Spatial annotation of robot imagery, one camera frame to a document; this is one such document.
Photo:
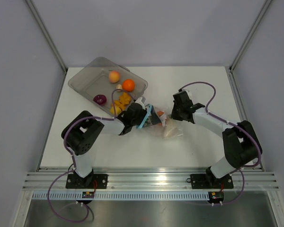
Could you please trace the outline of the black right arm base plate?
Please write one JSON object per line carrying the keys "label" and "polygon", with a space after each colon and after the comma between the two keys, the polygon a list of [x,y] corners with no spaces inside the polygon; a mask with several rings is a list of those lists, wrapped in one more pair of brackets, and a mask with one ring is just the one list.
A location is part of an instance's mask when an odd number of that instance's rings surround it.
{"label": "black right arm base plate", "polygon": [[233,181],[230,175],[221,179],[208,179],[206,174],[191,174],[190,180],[192,189],[233,189]]}

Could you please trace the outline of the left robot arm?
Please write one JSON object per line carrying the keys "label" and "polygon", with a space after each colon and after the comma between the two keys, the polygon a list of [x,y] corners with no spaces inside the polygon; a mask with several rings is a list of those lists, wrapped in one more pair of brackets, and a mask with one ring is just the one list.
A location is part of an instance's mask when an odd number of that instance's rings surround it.
{"label": "left robot arm", "polygon": [[68,171],[67,189],[105,189],[107,175],[94,173],[88,152],[100,134],[125,135],[133,127],[143,129],[162,125],[163,114],[155,111],[152,105],[132,103],[116,118],[93,116],[88,111],[81,112],[62,131],[61,137],[66,150],[71,154],[73,170]]}

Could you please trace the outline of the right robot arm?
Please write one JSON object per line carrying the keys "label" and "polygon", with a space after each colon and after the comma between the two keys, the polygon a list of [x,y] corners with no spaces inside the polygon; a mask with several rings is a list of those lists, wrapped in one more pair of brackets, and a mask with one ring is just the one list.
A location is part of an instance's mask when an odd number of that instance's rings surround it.
{"label": "right robot arm", "polygon": [[192,182],[199,183],[201,188],[218,188],[226,183],[230,174],[246,166],[250,161],[260,161],[262,148],[250,122],[227,121],[211,113],[208,106],[194,104],[187,91],[182,89],[175,93],[173,98],[173,120],[202,126],[223,141],[224,156],[208,167],[200,177],[191,178]]}

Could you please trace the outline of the clear zip top bag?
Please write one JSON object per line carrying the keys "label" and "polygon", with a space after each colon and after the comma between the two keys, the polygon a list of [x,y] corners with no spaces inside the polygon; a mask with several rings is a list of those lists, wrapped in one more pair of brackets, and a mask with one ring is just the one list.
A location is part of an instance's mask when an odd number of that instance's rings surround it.
{"label": "clear zip top bag", "polygon": [[142,122],[136,126],[137,130],[163,140],[183,135],[182,128],[176,120],[171,119],[168,109],[158,108],[151,104],[147,104],[145,107],[146,115]]}

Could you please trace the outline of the aluminium frame rail right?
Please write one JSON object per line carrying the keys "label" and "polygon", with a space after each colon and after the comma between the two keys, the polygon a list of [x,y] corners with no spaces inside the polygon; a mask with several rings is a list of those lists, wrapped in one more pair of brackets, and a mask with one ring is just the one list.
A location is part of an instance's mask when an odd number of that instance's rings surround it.
{"label": "aluminium frame rail right", "polygon": [[234,77],[234,74],[232,73],[230,67],[225,67],[226,73],[227,73],[227,77],[229,80],[229,84],[232,90],[232,94],[235,100],[235,104],[239,113],[239,117],[241,120],[248,120],[247,117],[247,113],[246,113],[246,109],[244,107],[243,104],[243,99],[242,99],[242,95],[241,95],[241,91],[239,88],[239,85],[236,82],[236,79]]}

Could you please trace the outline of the fake fried chicken piece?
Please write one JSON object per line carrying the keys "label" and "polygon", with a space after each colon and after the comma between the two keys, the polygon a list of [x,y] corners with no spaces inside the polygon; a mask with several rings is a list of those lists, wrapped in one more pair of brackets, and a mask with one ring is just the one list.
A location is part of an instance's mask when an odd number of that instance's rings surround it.
{"label": "fake fried chicken piece", "polygon": [[120,108],[121,110],[125,110],[126,107],[131,102],[132,98],[126,92],[123,92],[122,95],[119,96],[119,100],[114,100],[114,104],[116,107]]}

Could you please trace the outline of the orange fake orange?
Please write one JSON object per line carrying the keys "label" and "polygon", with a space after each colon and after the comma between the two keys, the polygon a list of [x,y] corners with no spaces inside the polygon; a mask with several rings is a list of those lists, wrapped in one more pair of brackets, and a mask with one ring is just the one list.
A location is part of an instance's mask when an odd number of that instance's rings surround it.
{"label": "orange fake orange", "polygon": [[122,88],[127,92],[132,92],[135,89],[135,82],[132,79],[126,79],[122,83]]}

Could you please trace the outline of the white fake radish with leaves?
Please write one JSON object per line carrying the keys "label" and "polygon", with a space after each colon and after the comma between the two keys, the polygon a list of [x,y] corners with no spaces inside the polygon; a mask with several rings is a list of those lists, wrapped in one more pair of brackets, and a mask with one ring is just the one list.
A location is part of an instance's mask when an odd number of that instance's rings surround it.
{"label": "white fake radish with leaves", "polygon": [[170,138],[181,136],[181,135],[182,135],[182,131],[178,127],[177,121],[172,119],[171,115],[169,114],[165,121],[165,126],[163,130],[163,138],[170,139]]}

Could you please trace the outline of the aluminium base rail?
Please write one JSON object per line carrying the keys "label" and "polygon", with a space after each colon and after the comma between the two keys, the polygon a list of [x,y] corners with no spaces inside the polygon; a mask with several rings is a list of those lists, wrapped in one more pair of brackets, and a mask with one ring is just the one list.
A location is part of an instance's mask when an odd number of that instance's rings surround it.
{"label": "aluminium base rail", "polygon": [[[37,172],[27,173],[23,185],[24,191],[41,191],[49,188],[54,179],[54,190],[64,190],[67,177],[66,168],[40,168]],[[96,174],[107,174],[107,191],[191,191],[186,181],[191,174],[201,174],[204,168],[95,168]],[[273,172],[260,168],[243,169],[243,175],[234,173],[234,190],[245,185],[246,191],[278,191],[279,186]]]}

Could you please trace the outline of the orange fake pumpkin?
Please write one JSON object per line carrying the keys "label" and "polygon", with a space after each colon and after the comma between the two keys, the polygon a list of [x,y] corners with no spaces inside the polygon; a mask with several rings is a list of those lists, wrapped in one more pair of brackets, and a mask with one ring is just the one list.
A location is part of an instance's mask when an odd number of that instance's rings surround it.
{"label": "orange fake pumpkin", "polygon": [[158,112],[157,112],[157,115],[158,115],[159,117],[162,117],[164,114],[165,114],[165,113],[164,113],[163,111],[158,111]]}

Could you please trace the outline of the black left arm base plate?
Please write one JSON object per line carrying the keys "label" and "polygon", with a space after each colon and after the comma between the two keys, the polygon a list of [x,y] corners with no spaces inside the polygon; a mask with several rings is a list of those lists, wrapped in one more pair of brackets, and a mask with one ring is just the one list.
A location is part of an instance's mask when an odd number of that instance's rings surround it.
{"label": "black left arm base plate", "polygon": [[107,174],[93,174],[85,178],[77,174],[67,176],[66,189],[106,189],[108,182]]}

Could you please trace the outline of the purple fake onion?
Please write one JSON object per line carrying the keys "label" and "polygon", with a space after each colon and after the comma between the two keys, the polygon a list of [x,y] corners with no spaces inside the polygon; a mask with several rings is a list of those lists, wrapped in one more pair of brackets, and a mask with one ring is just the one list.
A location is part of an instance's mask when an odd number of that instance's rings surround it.
{"label": "purple fake onion", "polygon": [[106,104],[107,102],[107,98],[105,95],[102,95],[102,94],[99,94],[99,95],[96,95],[94,98],[93,98],[93,101],[100,105],[100,106],[103,106],[104,104]]}

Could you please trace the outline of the fake peach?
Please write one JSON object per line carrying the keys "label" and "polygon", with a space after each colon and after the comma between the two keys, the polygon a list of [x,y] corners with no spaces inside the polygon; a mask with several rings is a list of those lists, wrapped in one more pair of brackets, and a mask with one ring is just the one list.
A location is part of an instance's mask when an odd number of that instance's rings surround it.
{"label": "fake peach", "polygon": [[110,71],[109,75],[108,75],[108,79],[110,83],[117,83],[121,78],[121,75],[118,71]]}

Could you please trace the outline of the beige fake garlic bulb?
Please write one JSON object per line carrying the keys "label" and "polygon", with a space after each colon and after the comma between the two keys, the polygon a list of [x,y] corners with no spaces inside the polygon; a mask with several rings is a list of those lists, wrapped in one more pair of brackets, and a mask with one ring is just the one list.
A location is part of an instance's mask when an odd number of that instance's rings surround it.
{"label": "beige fake garlic bulb", "polygon": [[123,87],[122,87],[121,84],[118,84],[118,85],[116,86],[116,89],[117,89],[117,92],[121,92],[121,91],[123,90]]}

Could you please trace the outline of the smoky clear plastic bin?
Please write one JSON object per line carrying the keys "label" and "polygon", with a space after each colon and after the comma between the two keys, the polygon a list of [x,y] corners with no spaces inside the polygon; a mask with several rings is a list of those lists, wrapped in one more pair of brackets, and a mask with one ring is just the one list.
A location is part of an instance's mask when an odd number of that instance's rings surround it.
{"label": "smoky clear plastic bin", "polygon": [[[111,71],[120,73],[120,80],[118,82],[111,83],[109,81],[109,73]],[[131,79],[135,83],[135,89],[130,92],[133,98],[137,99],[141,97],[148,87],[146,80],[105,57],[97,57],[73,76],[68,81],[68,86],[93,104],[96,104],[94,102],[95,96],[104,95],[106,97],[106,103],[96,106],[112,116],[113,114],[110,112],[112,101],[111,94],[118,84],[121,85],[127,79]]]}

